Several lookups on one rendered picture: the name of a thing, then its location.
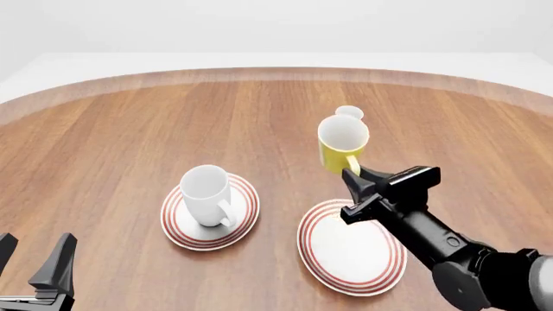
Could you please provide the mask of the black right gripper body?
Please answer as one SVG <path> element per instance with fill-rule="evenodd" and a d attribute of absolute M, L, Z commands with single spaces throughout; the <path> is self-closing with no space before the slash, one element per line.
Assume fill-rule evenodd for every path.
<path fill-rule="evenodd" d="M 428 209 L 429 189 L 441 183 L 438 167 L 415 166 L 393 174 L 388 183 L 376 184 L 376 193 L 355 206 L 344 206 L 341 219 L 348 225 L 381 219 L 387 213 L 407 214 Z"/>

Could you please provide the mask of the white plate with red rings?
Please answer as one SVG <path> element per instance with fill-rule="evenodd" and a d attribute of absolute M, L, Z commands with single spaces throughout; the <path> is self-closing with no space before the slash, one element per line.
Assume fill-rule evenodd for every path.
<path fill-rule="evenodd" d="M 260 212 L 256 189 L 239 175 L 230 173 L 228 177 L 237 224 L 234 227 L 200 225 L 189 214 L 181 190 L 176 186 L 165 198 L 160 211 L 161 227 L 169 240 L 192 251 L 216 251 L 237 243 L 254 227 Z"/>
<path fill-rule="evenodd" d="M 296 244 L 306 269 L 326 287 L 352 296 L 381 295 L 398 284 L 408 252 L 378 221 L 347 225 L 348 199 L 322 201 L 300 221 Z"/>

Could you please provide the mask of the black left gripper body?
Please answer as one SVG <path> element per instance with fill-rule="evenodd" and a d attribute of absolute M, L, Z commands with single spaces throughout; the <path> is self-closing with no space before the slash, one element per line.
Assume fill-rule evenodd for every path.
<path fill-rule="evenodd" d="M 35 296 L 0 296 L 0 311 L 72 311 L 74 299 L 58 294 L 47 298 Z"/>

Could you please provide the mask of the small white rounded object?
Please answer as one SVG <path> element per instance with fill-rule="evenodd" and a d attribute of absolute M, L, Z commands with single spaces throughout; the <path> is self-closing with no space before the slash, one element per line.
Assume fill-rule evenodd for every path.
<path fill-rule="evenodd" d="M 364 117 L 364 112 L 354 105 L 342 105 L 334 111 L 334 115 L 340 118 L 361 121 Z"/>

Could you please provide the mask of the yellow and white mug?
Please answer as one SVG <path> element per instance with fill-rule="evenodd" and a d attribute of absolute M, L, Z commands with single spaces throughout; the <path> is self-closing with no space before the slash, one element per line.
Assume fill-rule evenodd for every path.
<path fill-rule="evenodd" d="M 358 157 L 369 142 L 366 124 L 348 115 L 324 118 L 317 129 L 321 165 L 332 173 L 340 174 L 348 168 L 360 175 Z"/>

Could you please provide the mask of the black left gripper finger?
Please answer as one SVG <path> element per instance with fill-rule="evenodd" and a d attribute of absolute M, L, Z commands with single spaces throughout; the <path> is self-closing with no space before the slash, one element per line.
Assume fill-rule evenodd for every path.
<path fill-rule="evenodd" d="M 77 238 L 69 232 L 64 233 L 47 261 L 29 279 L 35 292 L 55 292 L 73 294 L 73 260 Z"/>
<path fill-rule="evenodd" d="M 8 232 L 0 235 L 0 271 L 5 269 L 18 244 L 18 239 Z"/>

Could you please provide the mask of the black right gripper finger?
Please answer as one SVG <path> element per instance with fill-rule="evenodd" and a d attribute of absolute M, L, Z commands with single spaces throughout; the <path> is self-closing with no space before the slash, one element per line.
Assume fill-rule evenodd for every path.
<path fill-rule="evenodd" d="M 353 206 L 366 201 L 376 193 L 376 184 L 362 185 L 362 179 L 359 177 L 359 174 L 356 175 L 350 168 L 342 169 L 341 178 L 351 194 Z"/>
<path fill-rule="evenodd" d="M 388 183 L 389 178 L 393 176 L 393 173 L 383 173 L 377 170 L 372 170 L 364 166 L 360 166 L 359 177 L 362 179 L 362 185 L 373 184 L 385 184 Z"/>

